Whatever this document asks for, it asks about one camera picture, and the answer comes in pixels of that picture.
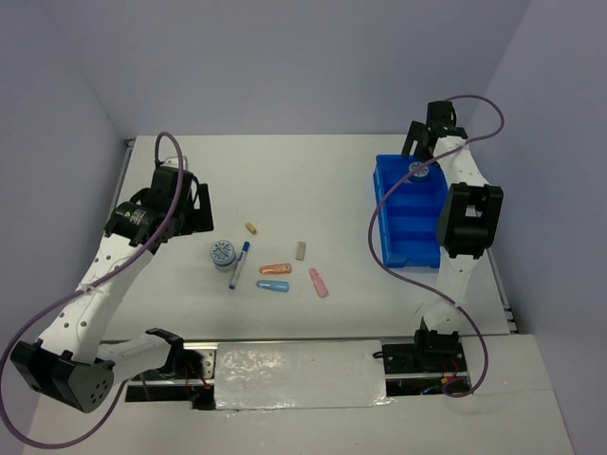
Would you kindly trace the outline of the blue white ink jar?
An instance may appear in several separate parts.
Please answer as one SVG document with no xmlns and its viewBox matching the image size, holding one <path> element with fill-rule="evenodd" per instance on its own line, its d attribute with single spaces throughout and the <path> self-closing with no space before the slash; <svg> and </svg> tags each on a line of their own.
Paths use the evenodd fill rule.
<svg viewBox="0 0 607 455">
<path fill-rule="evenodd" d="M 215 269 L 222 273 L 232 271 L 237 263 L 236 250 L 227 240 L 220 240 L 210 247 L 210 257 Z"/>
</svg>

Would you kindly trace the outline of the orange correction tape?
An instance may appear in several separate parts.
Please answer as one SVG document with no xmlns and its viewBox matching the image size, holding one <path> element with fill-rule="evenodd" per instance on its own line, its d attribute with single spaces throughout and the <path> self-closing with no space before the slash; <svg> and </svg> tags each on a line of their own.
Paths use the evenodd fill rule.
<svg viewBox="0 0 607 455">
<path fill-rule="evenodd" d="M 263 265 L 259 268 L 262 275 L 283 275 L 292 272 L 292 266 L 289 263 Z"/>
</svg>

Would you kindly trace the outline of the blue correction tape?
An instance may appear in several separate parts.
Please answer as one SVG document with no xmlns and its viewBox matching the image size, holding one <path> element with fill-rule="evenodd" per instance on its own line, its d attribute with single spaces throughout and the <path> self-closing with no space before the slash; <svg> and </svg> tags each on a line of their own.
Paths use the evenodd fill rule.
<svg viewBox="0 0 607 455">
<path fill-rule="evenodd" d="M 260 289 L 280 293 L 286 293 L 290 288 L 288 282 L 275 280 L 259 280 L 256 282 L 256 286 Z"/>
</svg>

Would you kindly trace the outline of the pink correction tape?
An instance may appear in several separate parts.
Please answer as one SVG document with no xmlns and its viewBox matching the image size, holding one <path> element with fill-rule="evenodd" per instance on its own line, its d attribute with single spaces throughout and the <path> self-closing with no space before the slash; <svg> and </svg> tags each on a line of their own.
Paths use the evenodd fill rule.
<svg viewBox="0 0 607 455">
<path fill-rule="evenodd" d="M 328 289 L 316 268 L 310 268 L 308 274 L 315 292 L 319 298 L 326 298 L 329 295 Z"/>
</svg>

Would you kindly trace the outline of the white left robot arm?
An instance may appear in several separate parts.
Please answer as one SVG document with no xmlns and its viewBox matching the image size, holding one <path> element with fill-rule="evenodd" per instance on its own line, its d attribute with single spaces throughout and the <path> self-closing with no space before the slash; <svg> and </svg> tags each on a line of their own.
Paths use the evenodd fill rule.
<svg viewBox="0 0 607 455">
<path fill-rule="evenodd" d="M 112 212 L 80 284 L 80 296 L 64 305 L 34 342 L 20 341 L 12 348 L 10 361 L 29 387 L 89 413 L 114 385 L 140 373 L 201 376 L 204 357 L 186 349 L 183 338 L 167 330 L 148 329 L 141 337 L 118 344 L 102 339 L 160 245 L 212 229 L 208 187 L 189 172 L 187 160 L 172 157 L 158 165 L 150 187 Z"/>
</svg>

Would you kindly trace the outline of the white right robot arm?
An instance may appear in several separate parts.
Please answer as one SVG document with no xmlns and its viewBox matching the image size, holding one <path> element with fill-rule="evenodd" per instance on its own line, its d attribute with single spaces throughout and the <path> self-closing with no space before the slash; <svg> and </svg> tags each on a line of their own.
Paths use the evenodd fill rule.
<svg viewBox="0 0 607 455">
<path fill-rule="evenodd" d="M 504 192 L 478 172 L 472 138 L 457 123 L 453 100 L 429 103 L 414 121 L 400 155 L 378 155 L 373 173 L 376 206 L 366 229 L 372 259 L 390 275 L 403 267 L 438 271 L 427 313 L 414 333 L 413 361 L 423 371 L 453 361 L 461 300 L 469 274 L 495 238 Z"/>
</svg>

